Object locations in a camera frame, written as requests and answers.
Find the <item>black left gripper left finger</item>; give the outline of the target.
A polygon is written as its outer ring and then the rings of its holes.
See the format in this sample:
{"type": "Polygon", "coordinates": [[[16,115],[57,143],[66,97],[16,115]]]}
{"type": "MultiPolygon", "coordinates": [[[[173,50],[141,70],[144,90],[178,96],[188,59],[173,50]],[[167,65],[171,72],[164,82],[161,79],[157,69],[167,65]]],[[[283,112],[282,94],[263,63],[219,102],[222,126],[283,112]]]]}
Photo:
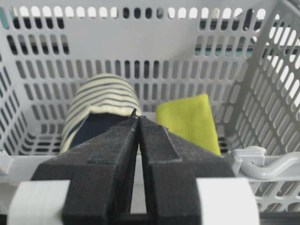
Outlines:
{"type": "Polygon", "coordinates": [[[130,213],[138,149],[138,118],[41,163],[32,180],[69,180],[65,225],[107,225],[130,213]]]}

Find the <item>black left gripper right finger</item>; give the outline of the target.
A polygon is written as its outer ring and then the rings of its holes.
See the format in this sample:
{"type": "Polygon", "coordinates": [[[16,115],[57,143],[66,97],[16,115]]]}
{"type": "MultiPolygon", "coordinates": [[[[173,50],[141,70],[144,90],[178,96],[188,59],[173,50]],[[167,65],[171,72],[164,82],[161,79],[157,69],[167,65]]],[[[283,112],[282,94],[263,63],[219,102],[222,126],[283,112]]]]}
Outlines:
{"type": "Polygon", "coordinates": [[[146,210],[157,225],[199,225],[196,178],[231,178],[230,165],[167,128],[139,118],[146,210]]]}

